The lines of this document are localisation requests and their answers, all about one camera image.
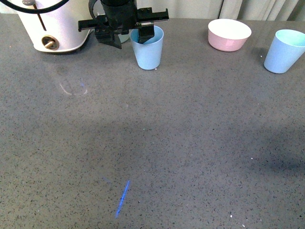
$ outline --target speckled countertop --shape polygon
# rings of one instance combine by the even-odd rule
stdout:
[[[226,53],[210,20],[170,19],[144,71],[130,41],[41,53],[17,15],[0,20],[1,228],[304,228],[305,57],[263,67],[303,22],[246,21]]]

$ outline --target light blue cup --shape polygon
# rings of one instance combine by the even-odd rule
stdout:
[[[266,56],[264,66],[273,73],[285,73],[305,52],[305,34],[279,30]]]
[[[138,65],[144,70],[152,70],[159,66],[162,54],[163,45],[163,30],[154,26],[154,37],[150,38],[144,44],[138,43],[139,31],[132,30],[130,40],[137,59]]]

